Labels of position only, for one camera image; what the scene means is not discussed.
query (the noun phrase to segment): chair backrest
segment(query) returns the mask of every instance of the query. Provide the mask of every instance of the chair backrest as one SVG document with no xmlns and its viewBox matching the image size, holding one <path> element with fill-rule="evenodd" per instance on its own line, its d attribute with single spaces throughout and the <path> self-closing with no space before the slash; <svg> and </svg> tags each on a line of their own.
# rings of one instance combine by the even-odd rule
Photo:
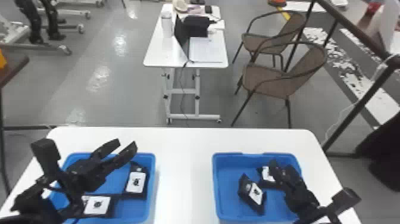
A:
<svg viewBox="0 0 400 224">
<path fill-rule="evenodd" d="M 318 71 L 327 60 L 325 49 L 316 44 L 305 43 L 309 45 L 310 49 L 303 55 L 303 57 L 292 67 L 290 72 L 287 73 L 290 78 L 290 88 L 288 95 L 292 95 L 297 91 L 316 71 Z"/>
<path fill-rule="evenodd" d="M 288 35 L 284 35 L 279 38 L 279 43 L 288 43 L 293 40 L 293 38 L 300 32 L 301 28 L 305 24 L 305 17 L 300 13 L 292 13 L 290 19 L 285 23 L 280 30 L 278 35 L 284 35 L 288 33 Z"/>
</svg>

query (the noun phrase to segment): laptop screen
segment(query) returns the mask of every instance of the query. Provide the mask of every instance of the laptop screen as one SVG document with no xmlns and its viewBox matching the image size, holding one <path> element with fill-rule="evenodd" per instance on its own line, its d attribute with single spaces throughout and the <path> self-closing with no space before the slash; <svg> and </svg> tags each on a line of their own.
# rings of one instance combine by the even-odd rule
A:
<svg viewBox="0 0 400 224">
<path fill-rule="evenodd" d="M 186 54 L 186 57 L 189 59 L 190 37 L 185 25 L 182 23 L 178 15 L 176 15 L 174 35 L 178 40 L 179 45 L 182 47 L 183 52 Z"/>
</svg>

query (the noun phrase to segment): laptop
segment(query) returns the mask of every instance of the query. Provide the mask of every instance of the laptop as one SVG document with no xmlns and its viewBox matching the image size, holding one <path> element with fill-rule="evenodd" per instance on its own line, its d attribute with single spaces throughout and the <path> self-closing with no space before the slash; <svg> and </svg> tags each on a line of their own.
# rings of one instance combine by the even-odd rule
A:
<svg viewBox="0 0 400 224">
<path fill-rule="evenodd" d="M 385 49 L 400 54 L 400 30 L 396 26 L 400 16 L 400 0 L 386 0 L 380 15 L 379 33 Z"/>
<path fill-rule="evenodd" d="M 222 63 L 223 54 L 212 38 L 192 38 L 176 15 L 174 35 L 188 60 L 194 63 Z"/>
</svg>

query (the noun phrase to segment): robotic hand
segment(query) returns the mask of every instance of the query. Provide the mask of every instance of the robotic hand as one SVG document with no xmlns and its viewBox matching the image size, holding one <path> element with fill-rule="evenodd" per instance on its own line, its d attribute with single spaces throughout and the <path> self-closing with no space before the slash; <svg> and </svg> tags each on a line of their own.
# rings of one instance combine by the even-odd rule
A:
<svg viewBox="0 0 400 224">
<path fill-rule="evenodd" d="M 61 158 L 51 139 L 41 139 L 31 144 L 33 154 L 44 172 L 36 183 L 15 198 L 11 211 L 20 215 L 0 219 L 1 224 L 61 224 L 69 218 L 78 218 L 84 211 L 82 195 L 96 191 L 107 175 L 128 163 L 138 150 L 135 142 L 113 158 L 104 158 L 120 146 L 118 139 L 99 147 L 89 158 L 81 159 L 63 171 L 57 161 Z M 57 181 L 59 188 L 50 184 Z M 44 189 L 65 194 L 69 205 L 57 210 L 48 198 L 42 198 Z"/>
<path fill-rule="evenodd" d="M 30 22 L 31 34 L 29 41 L 32 44 L 43 44 L 44 41 L 40 35 L 42 19 L 32 0 L 14 0 L 14 2 Z M 51 0 L 40 0 L 40 2 L 45 8 L 49 22 L 49 28 L 47 29 L 49 40 L 61 41 L 65 39 L 65 35 L 60 34 L 58 31 L 58 13 L 55 7 L 51 4 Z"/>
<path fill-rule="evenodd" d="M 271 160 L 268 166 L 269 174 L 275 179 L 278 189 L 286 194 L 287 206 L 299 217 L 294 224 L 311 224 L 324 216 L 329 218 L 331 224 L 341 224 L 338 215 L 361 201 L 352 189 L 344 188 L 332 197 L 331 204 L 320 206 L 293 166 L 281 168 L 276 160 Z"/>
</svg>

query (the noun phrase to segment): white cup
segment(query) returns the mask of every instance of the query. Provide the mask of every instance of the white cup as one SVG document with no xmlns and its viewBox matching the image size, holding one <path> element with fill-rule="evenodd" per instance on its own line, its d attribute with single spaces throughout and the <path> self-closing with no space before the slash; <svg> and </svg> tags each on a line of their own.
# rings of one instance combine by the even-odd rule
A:
<svg viewBox="0 0 400 224">
<path fill-rule="evenodd" d="M 168 11 L 161 13 L 161 26 L 165 38 L 172 37 L 172 15 Z"/>
</svg>

